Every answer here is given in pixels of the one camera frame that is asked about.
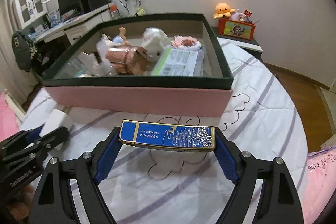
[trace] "white tablecloth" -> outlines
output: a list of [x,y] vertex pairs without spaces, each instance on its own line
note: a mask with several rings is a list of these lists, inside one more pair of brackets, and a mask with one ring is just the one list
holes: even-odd
[[[299,114],[275,76],[243,49],[219,38],[234,76],[233,97],[223,116],[165,117],[73,107],[75,121],[70,139],[61,151],[51,151],[61,160],[78,158],[92,151],[123,119],[218,126],[238,148],[256,158],[286,162],[302,200],[306,185],[307,143]],[[21,129],[42,125],[57,105],[45,90],[32,102]],[[76,181],[71,181],[81,223],[89,223]],[[234,185],[227,180],[212,153],[182,153],[123,145],[108,178],[99,188],[118,224],[215,223]],[[244,223],[251,223],[260,196],[257,181]]]

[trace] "metal screw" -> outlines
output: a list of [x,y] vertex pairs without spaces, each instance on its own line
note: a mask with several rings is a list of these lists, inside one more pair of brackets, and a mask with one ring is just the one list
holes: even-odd
[[244,158],[249,158],[251,156],[251,153],[249,151],[243,151],[242,155]]
[[283,164],[284,160],[282,158],[277,157],[277,158],[275,158],[275,162],[277,164]]
[[51,158],[49,161],[51,164],[55,164],[57,162],[57,158]]
[[83,158],[84,158],[84,159],[89,159],[89,158],[91,158],[91,155],[92,155],[91,152],[85,152],[85,153],[83,154]]

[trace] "barcode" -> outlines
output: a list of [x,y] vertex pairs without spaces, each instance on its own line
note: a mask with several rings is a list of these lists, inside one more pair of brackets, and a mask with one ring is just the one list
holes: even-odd
[[172,68],[173,68],[173,65],[171,65],[171,64],[166,64],[166,65],[162,68],[162,70],[161,70],[161,74],[162,74],[162,75],[169,75],[169,73],[170,73],[170,71],[171,71]]

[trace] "pink blanket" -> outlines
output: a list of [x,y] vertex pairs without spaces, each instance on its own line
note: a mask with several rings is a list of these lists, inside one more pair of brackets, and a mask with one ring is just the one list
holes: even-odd
[[302,210],[305,224],[312,224],[336,188],[336,147],[316,152],[308,158],[308,184]]
[[5,96],[0,93],[0,142],[19,131],[15,113],[7,105]]

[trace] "black bag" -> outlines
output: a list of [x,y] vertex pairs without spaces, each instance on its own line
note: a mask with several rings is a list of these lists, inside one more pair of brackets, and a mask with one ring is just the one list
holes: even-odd
[[32,60],[42,62],[42,55],[39,50],[23,31],[16,31],[12,35],[12,48],[16,63],[20,70],[30,71]]

